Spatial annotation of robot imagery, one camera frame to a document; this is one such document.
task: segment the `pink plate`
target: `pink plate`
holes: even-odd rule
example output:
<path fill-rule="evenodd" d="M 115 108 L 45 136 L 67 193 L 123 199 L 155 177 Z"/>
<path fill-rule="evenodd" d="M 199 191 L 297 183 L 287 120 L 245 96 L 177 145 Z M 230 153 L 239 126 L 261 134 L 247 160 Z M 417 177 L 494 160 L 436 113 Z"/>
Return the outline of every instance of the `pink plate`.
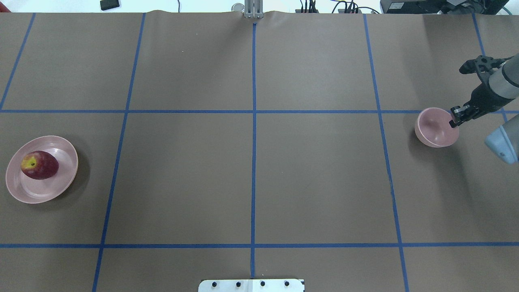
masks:
<path fill-rule="evenodd" d="M 48 179 L 32 179 L 20 169 L 22 159 L 33 151 L 45 151 L 58 160 L 58 173 Z M 77 152 L 74 146 L 58 136 L 36 138 L 20 148 L 11 158 L 5 173 L 5 183 L 15 199 L 38 204 L 51 200 L 63 193 L 77 173 Z"/>

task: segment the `red apple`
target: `red apple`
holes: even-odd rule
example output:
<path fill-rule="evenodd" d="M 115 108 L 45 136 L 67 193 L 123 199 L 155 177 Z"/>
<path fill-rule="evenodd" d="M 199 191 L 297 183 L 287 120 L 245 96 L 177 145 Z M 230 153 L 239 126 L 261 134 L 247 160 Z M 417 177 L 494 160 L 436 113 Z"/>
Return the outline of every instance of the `red apple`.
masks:
<path fill-rule="evenodd" d="M 21 164 L 22 172 L 33 179 L 46 179 L 58 172 L 59 164 L 52 154 L 34 151 L 27 154 Z"/>

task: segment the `blue tape line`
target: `blue tape line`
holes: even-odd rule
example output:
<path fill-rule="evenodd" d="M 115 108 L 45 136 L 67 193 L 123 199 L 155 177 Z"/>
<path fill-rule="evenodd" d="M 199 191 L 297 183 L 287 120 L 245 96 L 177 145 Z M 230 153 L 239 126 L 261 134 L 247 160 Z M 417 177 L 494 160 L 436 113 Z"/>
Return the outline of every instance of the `blue tape line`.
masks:
<path fill-rule="evenodd" d="M 398 243 L 258 243 L 256 248 L 367 248 L 399 247 Z"/>
<path fill-rule="evenodd" d="M 493 247 L 519 246 L 519 242 L 415 242 L 415 243 L 222 243 L 222 244 L 105 244 L 103 249 L 204 249 L 204 248 L 377 248 L 377 247 Z M 100 244 L 6 243 L 0 248 L 100 248 Z"/>
<path fill-rule="evenodd" d="M 383 114 L 417 114 L 419 110 L 381 110 Z M 376 114 L 377 110 L 0 110 L 0 113 L 177 113 L 177 114 Z"/>
<path fill-rule="evenodd" d="M 110 211 L 112 209 L 112 200 L 114 197 L 114 190 L 115 190 L 115 182 L 117 180 L 117 171 L 119 170 L 119 161 L 121 158 L 121 150 L 122 150 L 122 143 L 125 136 L 125 130 L 126 130 L 126 122 L 128 120 L 128 109 L 130 107 L 130 101 L 131 101 L 131 93 L 132 93 L 132 87 L 133 87 L 133 80 L 135 78 L 135 71 L 137 70 L 137 62 L 139 60 L 139 50 L 141 47 L 141 39 L 142 39 L 142 32 L 144 29 L 144 20 L 146 18 L 146 13 L 142 14 L 142 20 L 141 20 L 141 29 L 139 30 L 139 39 L 137 41 L 137 48 L 135 50 L 135 59 L 133 61 L 133 69 L 131 73 L 131 80 L 130 80 L 130 86 L 128 88 L 128 99 L 126 100 L 126 113 L 124 115 L 124 118 L 122 119 L 122 127 L 121 127 L 121 134 L 119 136 L 119 146 L 117 147 L 117 156 L 115 158 L 115 166 L 114 166 L 114 173 L 112 176 L 112 185 L 110 186 L 110 194 L 108 195 L 108 204 L 106 207 L 106 214 L 104 217 L 104 225 L 103 225 L 103 234 L 101 235 L 101 246 L 99 248 L 99 255 L 98 255 L 98 262 L 95 267 L 95 275 L 94 275 L 94 282 L 92 284 L 92 292 L 95 292 L 97 290 L 97 283 L 99 280 L 99 272 L 101 270 L 101 262 L 103 260 L 103 249 L 104 249 L 104 243 L 106 240 L 106 232 L 108 230 L 108 221 L 110 219 Z"/>
<path fill-rule="evenodd" d="M 503 120 L 504 122 L 508 122 L 507 113 L 504 111 L 504 108 L 501 108 L 501 113 L 503 114 Z"/>
<path fill-rule="evenodd" d="M 33 13 L 31 21 L 29 22 L 29 26 L 27 27 L 27 31 L 25 32 L 25 36 L 23 37 L 22 45 L 20 46 L 20 50 L 18 51 L 18 55 L 16 56 L 15 64 L 12 66 L 11 75 L 9 76 L 9 80 L 7 81 L 7 85 L 5 86 L 4 95 L 2 96 L 2 100 L 0 101 L 0 110 L 4 106 L 5 99 L 7 98 L 7 93 L 9 92 L 9 87 L 11 86 L 12 78 L 15 76 L 15 71 L 18 67 L 18 62 L 20 62 L 20 58 L 22 57 L 23 48 L 25 47 L 25 43 L 29 38 L 29 33 L 31 32 L 31 28 L 34 23 L 35 17 L 36 13 Z"/>
<path fill-rule="evenodd" d="M 476 29 L 477 40 L 480 42 L 481 54 L 486 56 L 485 48 L 483 47 L 483 42 L 481 41 L 480 28 L 477 26 L 476 15 L 474 13 L 472 14 L 472 22 L 474 22 L 474 28 Z"/>
<path fill-rule="evenodd" d="M 125 113 L 125 110 L 0 110 L 0 113 Z"/>
<path fill-rule="evenodd" d="M 252 24 L 252 171 L 251 171 L 251 278 L 255 276 L 256 252 L 256 23 Z"/>
<path fill-rule="evenodd" d="M 104 248 L 250 248 L 251 245 L 248 243 L 234 244 L 234 243 L 222 243 L 222 244 L 105 244 Z"/>
<path fill-rule="evenodd" d="M 382 144 L 384 146 L 384 157 L 386 159 L 386 171 L 388 173 L 389 185 L 390 185 L 390 189 L 391 189 L 391 198 L 393 201 L 394 225 L 395 225 L 395 228 L 397 231 L 397 240 L 398 240 L 398 243 L 400 244 L 399 252 L 400 252 L 400 263 L 402 265 L 402 277 L 404 279 L 405 291 L 409 292 L 409 283 L 407 281 L 407 269 L 405 266 L 404 249 L 401 246 L 402 235 L 400 233 L 400 223 L 399 223 L 399 219 L 398 219 L 397 200 L 394 195 L 393 177 L 391 175 L 391 165 L 389 164 L 389 155 L 388 155 L 388 149 L 387 149 L 387 144 L 386 144 L 386 133 L 384 131 L 384 121 L 382 119 L 382 111 L 380 108 L 380 99 L 378 96 L 377 78 L 375 76 L 375 66 L 373 65 L 373 54 L 371 51 L 370 33 L 369 33 L 369 29 L 367 27 L 366 14 L 363 14 L 362 16 L 364 18 L 364 30 L 366 31 L 367 51 L 368 51 L 368 55 L 370 57 L 371 77 L 373 79 L 373 89 L 375 90 L 375 101 L 377 103 L 378 123 L 380 125 L 380 134 L 382 136 Z"/>
<path fill-rule="evenodd" d="M 418 110 L 381 110 L 383 114 L 419 114 Z"/>
<path fill-rule="evenodd" d="M 376 110 L 258 110 L 258 114 L 376 114 Z"/>
<path fill-rule="evenodd" d="M 135 79 L 135 72 L 137 70 L 137 61 L 139 60 L 139 52 L 141 51 L 141 40 L 142 32 L 144 30 L 144 20 L 146 19 L 146 13 L 142 14 L 141 29 L 139 30 L 139 39 L 137 40 L 137 49 L 135 50 L 135 58 L 133 59 L 133 69 L 131 71 L 130 86 L 128 88 L 128 98 L 126 100 L 126 110 L 130 109 L 131 94 L 133 91 L 133 81 Z"/>
<path fill-rule="evenodd" d="M 92 284 L 92 292 L 95 292 L 97 290 L 97 283 L 99 280 L 99 271 L 101 270 L 101 261 L 103 260 L 103 252 L 104 252 L 104 248 L 101 246 L 99 248 L 98 261 L 95 264 L 95 275 L 94 275 L 94 282 Z"/>
<path fill-rule="evenodd" d="M 7 243 L 0 248 L 99 248 L 100 244 L 63 244 L 63 243 Z"/>
<path fill-rule="evenodd" d="M 448 247 L 448 246 L 519 246 L 519 242 L 422 242 L 403 243 L 403 247 Z"/>
<path fill-rule="evenodd" d="M 251 110 L 129 110 L 129 113 L 177 113 L 177 114 L 251 114 Z"/>

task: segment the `metal stand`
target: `metal stand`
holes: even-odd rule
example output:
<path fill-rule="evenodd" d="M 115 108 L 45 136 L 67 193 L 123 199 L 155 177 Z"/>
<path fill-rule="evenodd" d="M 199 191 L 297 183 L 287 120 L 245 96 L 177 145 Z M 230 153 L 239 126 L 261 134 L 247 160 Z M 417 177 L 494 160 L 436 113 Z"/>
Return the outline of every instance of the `metal stand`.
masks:
<path fill-rule="evenodd" d="M 263 0 L 245 0 L 245 18 L 263 18 Z"/>

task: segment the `light blue robot arm part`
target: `light blue robot arm part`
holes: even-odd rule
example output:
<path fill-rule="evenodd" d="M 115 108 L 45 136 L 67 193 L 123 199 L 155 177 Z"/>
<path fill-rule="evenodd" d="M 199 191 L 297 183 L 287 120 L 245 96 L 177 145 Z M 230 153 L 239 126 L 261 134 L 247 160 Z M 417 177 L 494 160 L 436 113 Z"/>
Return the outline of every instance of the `light blue robot arm part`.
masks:
<path fill-rule="evenodd" d="M 499 126 L 485 139 L 485 144 L 508 164 L 519 162 L 519 115 Z"/>

